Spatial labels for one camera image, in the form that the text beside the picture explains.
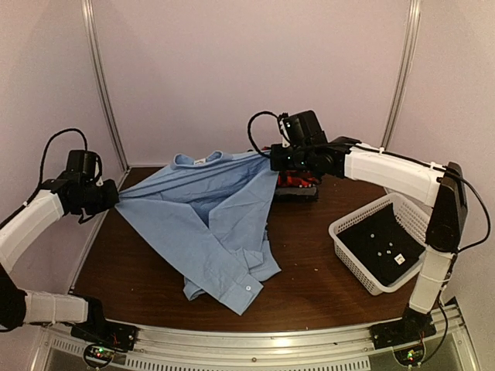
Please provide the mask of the light blue long sleeve shirt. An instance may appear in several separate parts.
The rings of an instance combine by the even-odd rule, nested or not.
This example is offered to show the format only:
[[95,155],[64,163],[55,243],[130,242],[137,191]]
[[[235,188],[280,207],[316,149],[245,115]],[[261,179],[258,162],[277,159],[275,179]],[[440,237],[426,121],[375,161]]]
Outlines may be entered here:
[[242,315],[280,271],[266,230],[277,181],[255,152],[178,154],[121,192],[116,209],[181,273],[188,300],[208,294]]

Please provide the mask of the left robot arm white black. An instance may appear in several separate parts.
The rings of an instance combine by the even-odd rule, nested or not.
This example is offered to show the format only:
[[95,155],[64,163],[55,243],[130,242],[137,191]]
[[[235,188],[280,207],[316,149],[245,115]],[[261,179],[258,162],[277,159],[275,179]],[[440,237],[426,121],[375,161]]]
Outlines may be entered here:
[[56,179],[41,181],[33,196],[1,224],[1,330],[25,324],[65,323],[95,343],[112,343],[101,301],[71,294],[23,290],[10,277],[17,260],[47,228],[67,215],[80,224],[112,209],[119,201],[114,180],[102,180],[101,157],[84,149],[70,151]]

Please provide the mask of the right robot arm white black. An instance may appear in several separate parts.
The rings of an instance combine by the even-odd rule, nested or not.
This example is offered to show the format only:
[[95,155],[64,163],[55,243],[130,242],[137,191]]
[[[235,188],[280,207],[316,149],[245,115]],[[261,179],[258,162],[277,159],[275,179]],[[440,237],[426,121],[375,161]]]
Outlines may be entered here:
[[271,146],[273,170],[369,182],[431,208],[425,257],[404,314],[395,322],[401,340],[414,340],[429,324],[428,316],[449,281],[459,252],[467,217],[460,166],[424,163],[344,136],[328,141],[314,111],[282,113],[276,121],[283,142]]

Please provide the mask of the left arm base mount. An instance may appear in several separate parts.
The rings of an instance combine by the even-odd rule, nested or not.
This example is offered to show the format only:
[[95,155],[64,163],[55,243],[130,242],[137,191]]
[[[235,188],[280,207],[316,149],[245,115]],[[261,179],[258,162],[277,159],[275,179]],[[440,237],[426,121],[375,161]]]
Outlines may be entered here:
[[132,351],[138,335],[137,327],[119,322],[104,321],[102,325],[66,322],[65,325],[70,327],[74,338],[105,345],[118,352]]

